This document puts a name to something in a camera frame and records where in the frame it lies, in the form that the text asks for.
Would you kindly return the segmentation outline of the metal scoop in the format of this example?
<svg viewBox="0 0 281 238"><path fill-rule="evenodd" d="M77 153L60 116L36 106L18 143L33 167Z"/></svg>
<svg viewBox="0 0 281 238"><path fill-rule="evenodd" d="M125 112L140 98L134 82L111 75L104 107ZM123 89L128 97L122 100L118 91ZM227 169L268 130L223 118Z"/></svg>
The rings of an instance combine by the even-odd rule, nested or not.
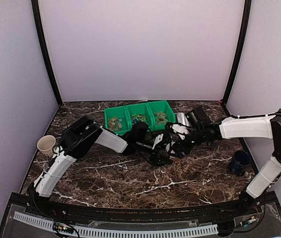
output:
<svg viewBox="0 0 281 238"><path fill-rule="evenodd" d="M179 124L191 128L190 122L184 113L178 113L176 119Z"/></svg>

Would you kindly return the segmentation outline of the green three-compartment bin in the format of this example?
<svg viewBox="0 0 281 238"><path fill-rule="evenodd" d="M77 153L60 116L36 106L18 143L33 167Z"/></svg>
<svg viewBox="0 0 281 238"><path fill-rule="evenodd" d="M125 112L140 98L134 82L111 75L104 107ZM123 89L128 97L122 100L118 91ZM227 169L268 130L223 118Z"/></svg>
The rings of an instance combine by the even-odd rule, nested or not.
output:
<svg viewBox="0 0 281 238"><path fill-rule="evenodd" d="M176 122L176 116L167 101L154 101L104 110L105 127L118 135L132 129L137 122L145 122L151 132L165 129L167 122Z"/></svg>

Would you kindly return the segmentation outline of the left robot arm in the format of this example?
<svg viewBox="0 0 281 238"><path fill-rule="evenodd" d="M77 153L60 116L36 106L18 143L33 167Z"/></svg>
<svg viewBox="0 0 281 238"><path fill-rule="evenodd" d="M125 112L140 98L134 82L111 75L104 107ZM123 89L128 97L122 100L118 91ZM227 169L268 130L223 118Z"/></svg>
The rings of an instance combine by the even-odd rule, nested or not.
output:
<svg viewBox="0 0 281 238"><path fill-rule="evenodd" d="M62 134L59 144L52 148L52 155L39 177L28 187L29 195L38 196L32 208L41 216L48 216L52 206L43 197L50 197L52 191L66 170L78 159L85 157L94 144L99 144L124 156L138 152L147 153L148 163L161 167L172 160L163 154L164 135L158 135L153 142L146 139L148 124L137 122L132 129L118 135L83 116Z"/></svg>

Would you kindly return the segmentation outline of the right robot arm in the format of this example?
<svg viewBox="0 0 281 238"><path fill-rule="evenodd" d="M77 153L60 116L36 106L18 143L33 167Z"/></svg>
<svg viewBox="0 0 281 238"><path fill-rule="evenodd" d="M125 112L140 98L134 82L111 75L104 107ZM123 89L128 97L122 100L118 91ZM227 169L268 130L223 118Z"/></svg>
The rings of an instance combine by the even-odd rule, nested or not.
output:
<svg viewBox="0 0 281 238"><path fill-rule="evenodd" d="M167 145L167 153L182 158L204 142L244 139L258 172L235 203L235 211L246 215L254 207L254 199L281 177L281 109L276 112L251 115L229 115L211 120L202 107L196 107L185 117L190 125L175 122L167 125L178 140Z"/></svg>

